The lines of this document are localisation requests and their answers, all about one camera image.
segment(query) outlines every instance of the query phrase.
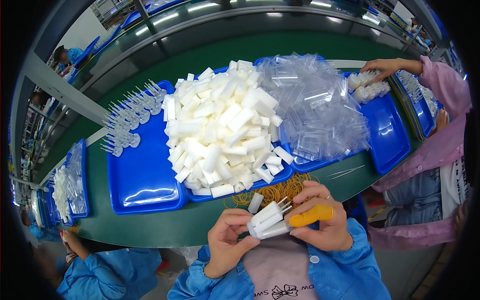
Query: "rubber band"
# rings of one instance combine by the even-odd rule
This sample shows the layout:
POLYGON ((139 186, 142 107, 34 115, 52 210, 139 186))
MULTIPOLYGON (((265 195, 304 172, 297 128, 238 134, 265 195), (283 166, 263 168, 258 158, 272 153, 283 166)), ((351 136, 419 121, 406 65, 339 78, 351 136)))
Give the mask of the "rubber band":
MULTIPOLYGON (((290 177, 285 182, 269 185, 263 188, 259 188, 255 191, 248 191, 241 194, 233 195, 232 201, 237 205, 235 208, 237 208, 239 205, 248 206, 250 204, 250 201, 252 200, 254 193, 259 193, 264 196, 262 202, 260 203, 260 207, 265 207, 272 201, 279 202, 285 196, 288 197, 288 199, 292 200, 293 197, 303 191, 303 182, 305 180, 312 180, 312 178, 314 178, 315 181, 320 182, 317 177, 311 176, 309 173, 299 174, 295 172, 293 173, 292 177, 290 177)), ((225 199, 223 203, 226 208, 229 208, 225 203, 225 199)), ((296 208, 298 206, 300 206, 299 203, 292 203, 292 208, 296 208)))

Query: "clear plastic blister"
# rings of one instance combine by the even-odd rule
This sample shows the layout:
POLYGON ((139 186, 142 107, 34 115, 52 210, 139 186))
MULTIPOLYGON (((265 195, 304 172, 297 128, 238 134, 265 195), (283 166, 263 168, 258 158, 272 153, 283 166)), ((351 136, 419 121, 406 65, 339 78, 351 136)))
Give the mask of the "clear plastic blister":
POLYGON ((68 166, 66 168, 66 193, 70 208, 74 215, 86 214, 87 205, 82 179, 82 143, 75 143, 70 148, 68 166))
MULTIPOLYGON (((369 148, 370 130, 360 105, 348 93, 343 72, 316 54, 264 58, 257 70, 262 87, 275 93, 283 116, 280 143, 290 144, 295 163, 343 159, 369 148)), ((372 75, 361 76, 361 81, 372 75)))

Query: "sleeve cuff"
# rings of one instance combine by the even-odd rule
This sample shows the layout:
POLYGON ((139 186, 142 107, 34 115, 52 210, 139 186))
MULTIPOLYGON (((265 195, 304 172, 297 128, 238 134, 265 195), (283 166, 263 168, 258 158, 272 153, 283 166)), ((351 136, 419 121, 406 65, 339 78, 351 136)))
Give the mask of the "sleeve cuff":
POLYGON ((350 264, 359 260, 370 249, 365 229, 355 219, 347 219, 347 231, 353 239, 352 247, 348 251, 329 252, 333 259, 344 264, 350 264))
POLYGON ((196 283, 196 286, 202 287, 203 292, 212 289, 216 286, 225 275, 221 276, 220 278, 210 278, 205 275, 205 266, 208 262, 201 262, 199 260, 195 260, 193 264, 190 266, 190 278, 192 282, 196 283))
POLYGON ((84 260, 85 265, 90 271, 93 271, 98 266, 98 257, 97 255, 90 253, 87 258, 84 260))

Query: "white plastic tube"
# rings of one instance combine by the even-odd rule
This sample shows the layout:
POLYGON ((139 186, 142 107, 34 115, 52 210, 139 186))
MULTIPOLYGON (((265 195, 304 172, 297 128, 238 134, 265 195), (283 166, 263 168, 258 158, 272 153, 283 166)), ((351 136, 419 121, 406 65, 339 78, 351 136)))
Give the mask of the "white plastic tube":
POLYGON ((263 199, 264 199, 264 196, 262 194, 254 193, 252 200, 250 201, 250 205, 248 206, 248 211, 251 214, 256 214, 258 212, 258 208, 260 207, 260 204, 262 203, 263 199))
POLYGON ((282 147, 277 146, 275 149, 273 149, 273 152, 275 152, 275 154, 281 157, 287 164, 290 165, 293 162, 293 156, 288 154, 288 152, 285 151, 282 147))
POLYGON ((222 197, 228 194, 233 194, 235 192, 231 184, 224 184, 221 186, 217 186, 215 188, 212 188, 211 190, 212 190, 212 196, 214 198, 222 197))

